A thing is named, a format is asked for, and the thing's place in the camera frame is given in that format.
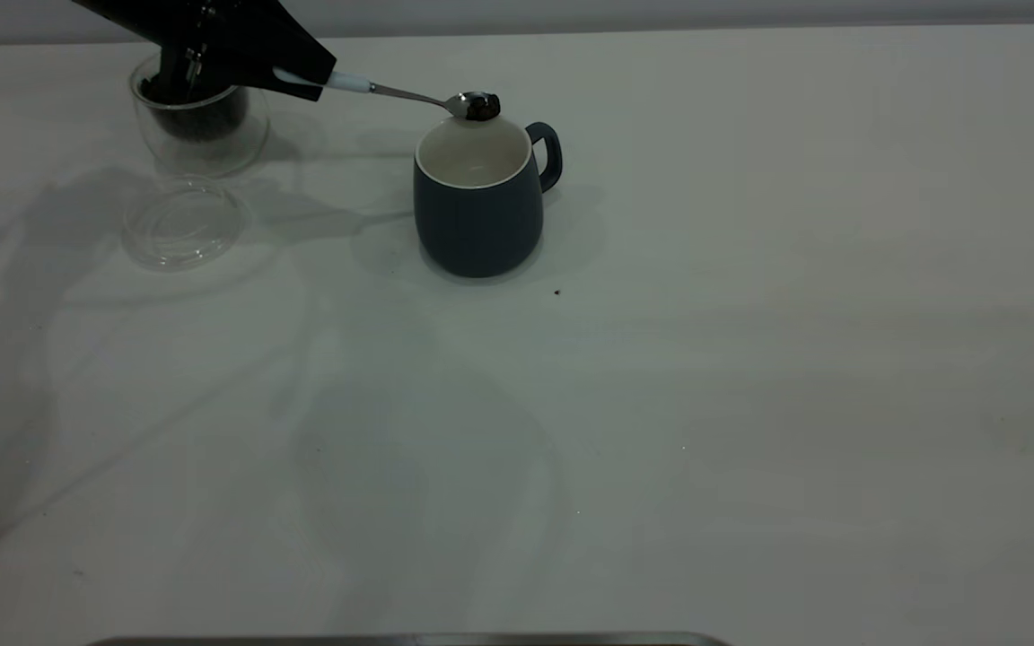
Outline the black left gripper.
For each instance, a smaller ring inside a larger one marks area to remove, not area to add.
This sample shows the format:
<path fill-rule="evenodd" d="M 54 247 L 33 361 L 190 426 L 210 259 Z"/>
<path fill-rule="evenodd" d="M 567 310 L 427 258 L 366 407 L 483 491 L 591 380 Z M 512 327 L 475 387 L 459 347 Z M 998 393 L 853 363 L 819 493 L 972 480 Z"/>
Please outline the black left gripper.
<path fill-rule="evenodd" d="M 231 85 L 317 101 L 337 59 L 279 1 L 77 1 L 86 11 L 160 48 L 157 73 L 140 86 L 149 101 L 202 101 Z M 206 45 L 197 28 L 206 9 Z M 206 70 L 230 84 L 200 78 Z M 280 78 L 280 68 L 302 81 Z"/>

